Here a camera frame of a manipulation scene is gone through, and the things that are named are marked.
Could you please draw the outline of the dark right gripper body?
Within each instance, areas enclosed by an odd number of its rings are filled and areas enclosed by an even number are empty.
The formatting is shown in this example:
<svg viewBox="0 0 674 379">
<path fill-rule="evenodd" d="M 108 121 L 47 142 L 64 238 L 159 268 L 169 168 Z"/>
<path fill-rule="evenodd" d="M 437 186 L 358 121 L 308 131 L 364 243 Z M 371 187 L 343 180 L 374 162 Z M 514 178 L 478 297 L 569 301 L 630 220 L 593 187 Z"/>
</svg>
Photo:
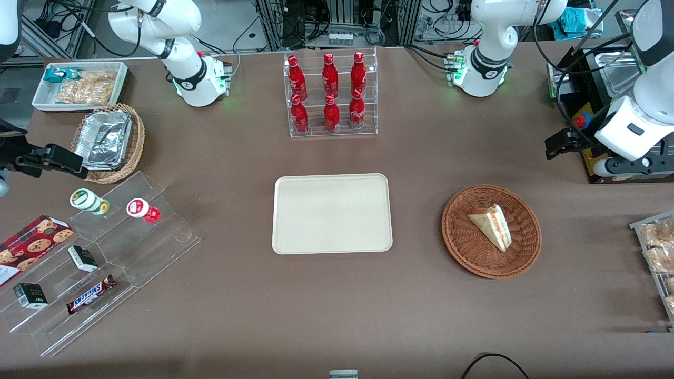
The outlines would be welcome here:
<svg viewBox="0 0 674 379">
<path fill-rule="evenodd" d="M 27 130 L 1 120 L 1 170 L 27 154 Z"/>
</svg>

